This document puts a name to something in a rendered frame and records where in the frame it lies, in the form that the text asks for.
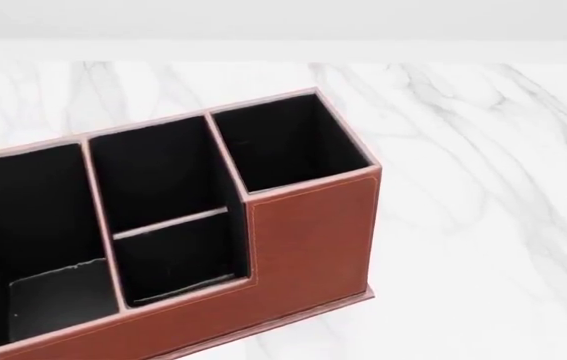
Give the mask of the brown leather desk caddy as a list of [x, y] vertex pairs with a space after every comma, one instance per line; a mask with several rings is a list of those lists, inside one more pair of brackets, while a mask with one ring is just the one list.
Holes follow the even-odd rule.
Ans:
[[0, 150], [0, 360], [176, 360], [373, 297], [382, 167], [318, 89]]

